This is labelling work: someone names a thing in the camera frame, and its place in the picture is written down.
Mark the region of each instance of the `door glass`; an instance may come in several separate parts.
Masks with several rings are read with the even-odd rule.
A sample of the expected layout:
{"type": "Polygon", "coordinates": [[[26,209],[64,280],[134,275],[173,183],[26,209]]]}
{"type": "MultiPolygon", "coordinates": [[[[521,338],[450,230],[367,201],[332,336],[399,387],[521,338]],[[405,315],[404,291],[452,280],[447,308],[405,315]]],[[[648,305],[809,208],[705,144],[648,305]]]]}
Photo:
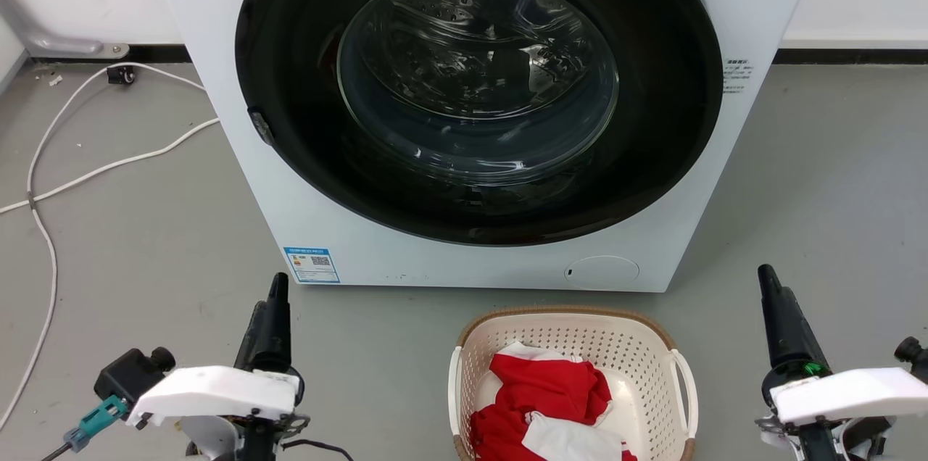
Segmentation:
{"type": "Polygon", "coordinates": [[[342,36],[338,79],[369,149],[491,187],[582,154],[619,88],[605,38],[566,0],[371,0],[342,36]]]}

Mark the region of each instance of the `white washing machine body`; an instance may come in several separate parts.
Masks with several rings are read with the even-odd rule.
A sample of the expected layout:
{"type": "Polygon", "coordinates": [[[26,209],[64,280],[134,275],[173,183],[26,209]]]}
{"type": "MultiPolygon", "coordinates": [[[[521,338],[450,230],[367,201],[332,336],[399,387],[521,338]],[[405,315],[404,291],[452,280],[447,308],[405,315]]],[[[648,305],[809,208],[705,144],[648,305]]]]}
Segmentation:
{"type": "Polygon", "coordinates": [[[249,117],[236,72],[244,0],[167,1],[297,282],[647,292],[667,289],[798,2],[702,0],[717,35],[725,90],[705,149],[656,201],[583,236],[475,246],[385,226],[316,189],[262,140],[249,117]]]}

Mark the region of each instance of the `beige plastic basket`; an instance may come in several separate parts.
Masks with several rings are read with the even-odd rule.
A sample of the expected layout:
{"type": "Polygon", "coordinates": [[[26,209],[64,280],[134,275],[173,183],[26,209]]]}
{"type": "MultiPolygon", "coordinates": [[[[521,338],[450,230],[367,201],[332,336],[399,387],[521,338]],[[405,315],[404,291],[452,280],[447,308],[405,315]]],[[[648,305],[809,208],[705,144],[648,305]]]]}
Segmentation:
{"type": "Polygon", "coordinates": [[[692,459],[699,404],[692,372],[674,340],[631,310],[540,306],[490,312],[457,340],[448,370],[448,417],[463,461],[474,459],[471,414],[491,404],[501,386],[488,370],[490,359],[517,340],[596,365],[613,393],[613,410],[600,428],[622,435],[639,461],[692,459]]]}

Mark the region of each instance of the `washing machine door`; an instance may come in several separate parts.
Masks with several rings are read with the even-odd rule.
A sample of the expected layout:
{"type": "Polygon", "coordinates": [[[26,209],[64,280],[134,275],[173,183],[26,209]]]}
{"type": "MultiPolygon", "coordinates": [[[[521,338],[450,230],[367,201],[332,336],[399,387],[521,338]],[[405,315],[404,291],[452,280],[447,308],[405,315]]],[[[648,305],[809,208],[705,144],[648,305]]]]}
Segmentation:
{"type": "Polygon", "coordinates": [[[645,209],[722,95],[700,0],[245,0],[236,62],[255,127],[316,189],[484,246],[645,209]]]}

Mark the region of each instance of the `white handle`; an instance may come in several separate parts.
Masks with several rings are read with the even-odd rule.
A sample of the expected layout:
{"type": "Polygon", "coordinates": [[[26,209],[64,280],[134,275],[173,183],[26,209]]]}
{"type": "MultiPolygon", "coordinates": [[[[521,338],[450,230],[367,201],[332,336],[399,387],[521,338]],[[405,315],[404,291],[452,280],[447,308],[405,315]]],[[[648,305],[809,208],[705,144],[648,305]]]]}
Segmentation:
{"type": "Polygon", "coordinates": [[[451,353],[451,365],[448,366],[448,422],[451,424],[451,435],[461,435],[460,425],[457,422],[457,377],[461,370],[461,348],[455,346],[451,353]]]}
{"type": "Polygon", "coordinates": [[[693,379],[693,372],[689,369],[689,363],[683,354],[677,349],[670,351],[671,357],[676,363],[676,367],[683,373],[683,384],[687,388],[687,405],[683,406],[683,393],[680,391],[680,379],[676,374],[676,368],[672,369],[674,373],[674,383],[676,384],[676,405],[680,411],[680,423],[683,423],[687,431],[687,437],[693,439],[696,437],[696,428],[699,428],[699,398],[696,396],[696,381],[693,379]]]}

